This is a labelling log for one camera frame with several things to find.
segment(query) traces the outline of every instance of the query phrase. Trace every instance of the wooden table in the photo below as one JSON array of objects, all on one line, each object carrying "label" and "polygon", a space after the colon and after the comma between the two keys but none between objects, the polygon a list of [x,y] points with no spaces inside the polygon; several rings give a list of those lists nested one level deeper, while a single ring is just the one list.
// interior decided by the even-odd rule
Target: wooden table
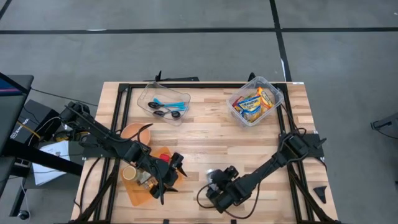
[{"label": "wooden table", "polygon": [[[104,83],[99,101],[96,120],[108,128],[111,126],[118,85],[118,82]],[[306,128],[308,133],[313,133],[315,126],[304,84],[288,83],[287,86],[296,125]],[[149,128],[152,134],[149,146],[153,150],[168,146],[172,152],[181,153],[185,157],[183,168],[188,174],[188,178],[181,185],[175,186],[179,190],[178,193],[168,192],[165,194],[165,205],[161,206],[159,200],[151,200],[139,207],[132,207],[119,177],[112,223],[162,223],[165,218],[169,219],[171,223],[230,223],[231,217],[227,214],[220,214],[214,209],[200,208],[195,200],[196,194],[206,184],[208,169],[224,170],[228,166],[234,165],[239,174],[244,175],[270,159],[277,149],[277,138],[280,133],[276,111],[264,118],[259,125],[243,129],[237,126],[237,122],[228,113],[226,107],[226,99],[237,89],[179,88],[177,91],[191,95],[191,103],[182,125],[175,127],[146,115],[137,106],[136,102],[142,90],[142,88],[133,90],[127,124],[154,123]],[[121,125],[123,106],[124,103],[119,112],[117,129]],[[286,130],[289,130],[287,122],[285,125]],[[77,202],[80,200],[83,181],[94,160],[88,159],[85,162],[76,195]],[[325,168],[311,158],[305,159],[303,163],[310,193],[326,214],[337,219]],[[83,209],[88,206],[98,192],[102,168],[103,159],[97,163],[88,178]],[[327,204],[323,204],[312,190],[314,187],[322,185],[328,186],[326,188]],[[252,209],[255,196],[256,194],[252,194],[252,197],[242,205],[231,206],[228,210],[235,215],[247,215]],[[303,219],[307,219],[301,193],[299,193],[299,197]],[[108,195],[105,195],[101,219],[105,218],[107,201]],[[200,195],[200,201],[204,204],[207,202],[204,192]],[[72,219],[77,216],[78,207],[75,206]],[[295,223],[289,178],[285,167],[262,181],[255,212],[251,218],[238,222]]]}]

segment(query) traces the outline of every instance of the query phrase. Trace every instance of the clear plastic container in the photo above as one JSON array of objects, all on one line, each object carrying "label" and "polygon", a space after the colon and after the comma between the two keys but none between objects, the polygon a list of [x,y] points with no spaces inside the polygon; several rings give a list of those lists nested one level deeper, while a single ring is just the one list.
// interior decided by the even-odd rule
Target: clear plastic container
[{"label": "clear plastic container", "polygon": [[[177,107],[160,107],[159,109],[151,108],[148,103],[154,102],[155,98],[162,104],[180,103],[183,102],[185,109],[179,110]],[[177,91],[166,88],[157,82],[150,82],[145,87],[141,96],[137,100],[137,105],[140,106],[144,111],[151,116],[155,116],[166,121],[174,126],[179,126],[182,123],[185,113],[188,111],[189,101],[191,96],[188,93],[179,93]],[[154,114],[154,111],[161,110],[163,112],[169,112],[170,110],[179,110],[181,116],[179,118],[173,118],[171,113],[166,113],[164,116]]]},{"label": "clear plastic container", "polygon": [[[260,117],[258,117],[255,121],[249,122],[243,118],[241,114],[232,106],[232,104],[241,96],[247,97],[250,94],[257,93],[257,88],[261,87],[268,95],[271,100],[273,107],[265,111]],[[242,126],[254,126],[258,124],[263,118],[273,112],[284,100],[283,94],[277,90],[271,83],[269,83],[263,77],[253,78],[246,85],[242,86],[238,92],[232,94],[232,96],[226,100],[226,104],[228,105],[229,112],[231,112],[232,116],[239,121]]]}]

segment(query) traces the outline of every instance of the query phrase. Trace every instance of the white paper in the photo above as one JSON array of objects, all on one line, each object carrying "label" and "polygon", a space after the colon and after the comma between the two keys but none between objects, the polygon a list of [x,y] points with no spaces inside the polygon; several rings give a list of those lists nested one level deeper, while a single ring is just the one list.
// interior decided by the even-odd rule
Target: white paper
[{"label": "white paper", "polygon": [[[64,156],[68,155],[69,153],[69,142],[68,141],[62,141],[62,142],[57,142],[54,144],[49,144],[47,146],[43,146],[40,148],[40,151],[46,152],[49,154],[53,154],[55,156],[62,156],[62,159],[66,159],[70,161],[69,156]],[[51,169],[48,167],[44,167],[39,164],[34,164],[33,163],[33,171],[35,175],[35,183],[36,185],[42,185],[47,183],[50,180],[53,180],[63,174],[66,174],[65,172],[62,171],[53,171],[55,169]]]}]

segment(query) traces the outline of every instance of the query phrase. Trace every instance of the black floor stripe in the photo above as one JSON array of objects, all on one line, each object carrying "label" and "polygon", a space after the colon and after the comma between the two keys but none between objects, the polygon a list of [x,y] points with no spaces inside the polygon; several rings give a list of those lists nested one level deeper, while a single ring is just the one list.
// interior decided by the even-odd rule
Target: black floor stripe
[{"label": "black floor stripe", "polygon": [[282,32],[398,32],[398,27],[281,28]]},{"label": "black floor stripe", "polygon": [[8,6],[11,4],[12,0],[7,0],[6,3],[4,3],[3,7],[0,10],[0,20],[3,17],[4,13],[6,13]]},{"label": "black floor stripe", "polygon": [[269,0],[269,4],[271,5],[272,18],[274,19],[274,24],[275,24],[275,32],[276,32],[276,39],[278,41],[279,55],[280,55],[280,59],[283,62],[282,66],[284,69],[285,81],[291,82],[292,76],[290,74],[289,63],[287,61],[284,38],[282,36],[282,32],[281,32],[281,28],[280,28],[278,10],[276,9],[275,0]]},{"label": "black floor stripe", "polygon": [[171,29],[104,29],[104,30],[0,30],[0,34],[189,34],[189,33],[259,33],[275,32],[266,27],[209,27]]}]

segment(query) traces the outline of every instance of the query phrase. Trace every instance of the orange bowl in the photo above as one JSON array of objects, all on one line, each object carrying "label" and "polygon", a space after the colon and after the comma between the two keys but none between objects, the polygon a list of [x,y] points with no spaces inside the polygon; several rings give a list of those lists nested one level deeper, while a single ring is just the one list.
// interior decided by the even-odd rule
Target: orange bowl
[{"label": "orange bowl", "polygon": [[[130,138],[131,136],[135,135],[138,130],[140,128],[142,128],[144,126],[144,124],[140,124],[140,123],[132,123],[127,125],[122,133],[120,134],[121,138],[127,139]],[[150,141],[150,131],[149,129],[145,129],[143,131],[141,131],[140,135],[139,135],[139,140],[141,141],[141,143],[148,145],[149,141]]]}]

